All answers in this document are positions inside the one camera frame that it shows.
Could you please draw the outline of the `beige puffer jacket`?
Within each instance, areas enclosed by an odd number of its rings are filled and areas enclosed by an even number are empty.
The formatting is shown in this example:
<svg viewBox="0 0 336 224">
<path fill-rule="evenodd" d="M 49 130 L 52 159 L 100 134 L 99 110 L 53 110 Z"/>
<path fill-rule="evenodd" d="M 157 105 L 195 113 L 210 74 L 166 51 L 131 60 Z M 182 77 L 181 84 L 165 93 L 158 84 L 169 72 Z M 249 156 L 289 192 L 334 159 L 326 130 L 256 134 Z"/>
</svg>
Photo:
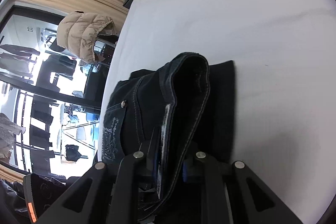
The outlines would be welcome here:
<svg viewBox="0 0 336 224">
<path fill-rule="evenodd" d="M 118 35 L 113 19 L 94 12 L 75 11 L 59 23 L 56 42 L 77 58 L 92 64 L 100 61 L 94 51 L 99 35 Z"/>
</svg>

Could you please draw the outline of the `large black framed window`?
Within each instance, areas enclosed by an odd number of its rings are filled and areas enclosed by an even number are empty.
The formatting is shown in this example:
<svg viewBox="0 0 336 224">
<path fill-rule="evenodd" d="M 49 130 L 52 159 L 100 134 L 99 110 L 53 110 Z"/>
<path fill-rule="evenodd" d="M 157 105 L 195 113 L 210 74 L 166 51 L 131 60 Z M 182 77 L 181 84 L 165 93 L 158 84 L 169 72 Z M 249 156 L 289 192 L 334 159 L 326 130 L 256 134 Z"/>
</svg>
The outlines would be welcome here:
<svg viewBox="0 0 336 224">
<path fill-rule="evenodd" d="M 117 36 L 94 36 L 95 61 L 59 45 L 63 17 L 13 5 L 1 12 L 1 178 L 83 175 L 96 156 Z"/>
</svg>

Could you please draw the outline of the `dark black denim pants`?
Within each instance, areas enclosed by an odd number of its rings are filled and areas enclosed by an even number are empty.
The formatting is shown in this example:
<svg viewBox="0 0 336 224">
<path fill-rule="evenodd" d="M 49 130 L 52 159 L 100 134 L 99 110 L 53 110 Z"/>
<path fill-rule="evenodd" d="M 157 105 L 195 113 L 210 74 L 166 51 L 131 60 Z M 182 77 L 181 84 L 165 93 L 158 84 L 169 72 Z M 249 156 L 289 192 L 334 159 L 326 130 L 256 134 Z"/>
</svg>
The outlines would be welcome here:
<svg viewBox="0 0 336 224">
<path fill-rule="evenodd" d="M 178 202 L 186 179 L 183 162 L 197 152 L 228 163 L 235 126 L 235 65 L 209 65 L 197 53 L 181 53 L 155 71 L 134 71 L 110 95 L 102 126 L 101 158 L 119 164 L 142 143 L 159 137 L 154 158 L 157 196 L 141 203 L 144 221 Z"/>
</svg>

